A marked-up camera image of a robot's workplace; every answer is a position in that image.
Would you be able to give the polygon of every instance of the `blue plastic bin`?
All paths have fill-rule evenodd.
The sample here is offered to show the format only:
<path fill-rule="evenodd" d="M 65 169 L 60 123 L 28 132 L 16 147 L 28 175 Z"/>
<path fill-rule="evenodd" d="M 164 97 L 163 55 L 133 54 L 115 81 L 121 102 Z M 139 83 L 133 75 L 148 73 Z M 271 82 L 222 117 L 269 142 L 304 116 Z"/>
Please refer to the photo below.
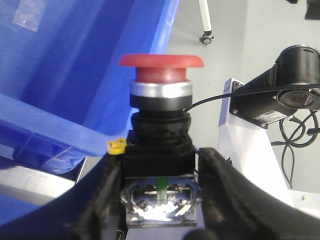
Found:
<path fill-rule="evenodd" d="M 178 0 L 0 0 L 0 156 L 55 174 L 131 127 L 128 53 L 165 53 Z"/>

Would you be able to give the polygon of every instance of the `gray wall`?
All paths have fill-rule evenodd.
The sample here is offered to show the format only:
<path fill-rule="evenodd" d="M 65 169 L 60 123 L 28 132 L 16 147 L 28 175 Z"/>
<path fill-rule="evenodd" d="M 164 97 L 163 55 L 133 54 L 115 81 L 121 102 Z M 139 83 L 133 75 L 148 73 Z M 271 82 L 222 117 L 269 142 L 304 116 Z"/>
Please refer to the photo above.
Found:
<path fill-rule="evenodd" d="M 203 58 L 204 68 L 187 72 L 194 86 L 194 102 L 222 94 L 225 81 L 231 77 L 247 83 L 270 68 L 288 46 L 308 44 L 320 49 L 320 21 L 304 20 L 306 0 L 299 0 L 298 4 L 285 0 L 208 0 L 208 4 L 212 43 L 197 42 L 202 32 L 197 1 L 181 0 L 167 50 L 169 54 L 194 54 Z M 190 111 L 189 133 L 197 147 L 218 148 L 220 106 L 218 100 Z M 300 110 L 297 116 L 303 119 L 308 113 Z M 289 134 L 295 125 L 287 125 Z M 271 141 L 282 140 L 277 123 L 267 133 Z M 319 143 L 317 140 L 307 148 L 295 149 L 293 189 L 320 193 Z M 282 148 L 274 148 L 278 160 Z M 288 152 L 288 171 L 290 167 Z"/>

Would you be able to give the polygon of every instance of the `red button cap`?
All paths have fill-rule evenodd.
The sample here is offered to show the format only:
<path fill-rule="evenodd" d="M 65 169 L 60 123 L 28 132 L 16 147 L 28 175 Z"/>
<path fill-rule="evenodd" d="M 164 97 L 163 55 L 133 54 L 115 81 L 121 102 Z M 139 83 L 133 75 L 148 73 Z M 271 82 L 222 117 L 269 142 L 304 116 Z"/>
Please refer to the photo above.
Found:
<path fill-rule="evenodd" d="M 137 82 L 173 84 L 186 81 L 186 68 L 203 67 L 204 62 L 194 55 L 129 54 L 119 65 L 136 67 Z"/>

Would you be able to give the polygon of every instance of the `yellow clip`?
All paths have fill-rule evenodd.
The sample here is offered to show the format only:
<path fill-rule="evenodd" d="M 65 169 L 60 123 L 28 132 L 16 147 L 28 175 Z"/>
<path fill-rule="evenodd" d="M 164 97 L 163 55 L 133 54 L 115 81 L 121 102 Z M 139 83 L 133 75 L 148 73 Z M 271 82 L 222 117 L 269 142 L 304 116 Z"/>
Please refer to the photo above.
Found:
<path fill-rule="evenodd" d="M 124 137 L 118 138 L 117 140 L 108 141 L 108 154 L 119 155 L 124 154 L 127 146 L 127 140 Z"/>

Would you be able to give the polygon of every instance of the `caster wheel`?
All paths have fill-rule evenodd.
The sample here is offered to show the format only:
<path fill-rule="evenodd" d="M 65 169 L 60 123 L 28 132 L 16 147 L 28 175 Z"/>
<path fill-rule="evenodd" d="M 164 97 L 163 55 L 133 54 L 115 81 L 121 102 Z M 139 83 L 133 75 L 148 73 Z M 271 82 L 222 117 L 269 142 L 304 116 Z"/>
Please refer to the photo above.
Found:
<path fill-rule="evenodd" d="M 206 34 L 203 34 L 202 38 L 200 39 L 201 42 L 205 45 L 208 45 L 212 42 L 212 36 L 211 35 L 206 35 Z"/>

